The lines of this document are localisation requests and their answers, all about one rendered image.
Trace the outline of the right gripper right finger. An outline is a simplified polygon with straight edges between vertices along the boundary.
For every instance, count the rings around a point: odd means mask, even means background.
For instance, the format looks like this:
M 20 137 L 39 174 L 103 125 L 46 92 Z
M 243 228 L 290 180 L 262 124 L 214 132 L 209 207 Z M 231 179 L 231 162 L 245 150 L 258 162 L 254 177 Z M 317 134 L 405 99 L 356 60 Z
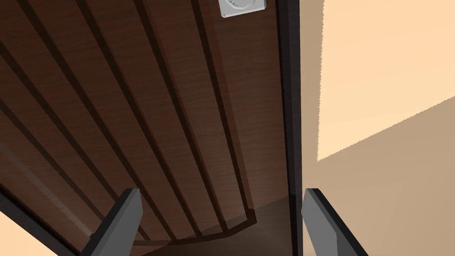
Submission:
M 301 213 L 316 256 L 368 256 L 318 188 L 305 189 Z

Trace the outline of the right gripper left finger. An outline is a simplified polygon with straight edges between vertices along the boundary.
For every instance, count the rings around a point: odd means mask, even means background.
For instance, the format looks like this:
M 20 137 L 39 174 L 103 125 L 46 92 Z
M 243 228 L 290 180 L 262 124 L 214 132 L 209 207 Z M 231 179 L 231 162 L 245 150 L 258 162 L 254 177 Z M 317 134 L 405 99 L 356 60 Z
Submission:
M 143 217 L 140 190 L 126 189 L 80 256 L 129 256 Z

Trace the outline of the brown wooden door leaf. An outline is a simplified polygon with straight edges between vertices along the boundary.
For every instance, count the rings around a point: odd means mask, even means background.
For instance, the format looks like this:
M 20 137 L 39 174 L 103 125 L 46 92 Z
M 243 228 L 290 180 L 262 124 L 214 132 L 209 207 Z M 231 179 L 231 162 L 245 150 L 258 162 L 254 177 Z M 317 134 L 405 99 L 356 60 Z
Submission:
M 64 253 L 125 189 L 131 256 L 292 256 L 276 4 L 0 0 L 0 192 Z

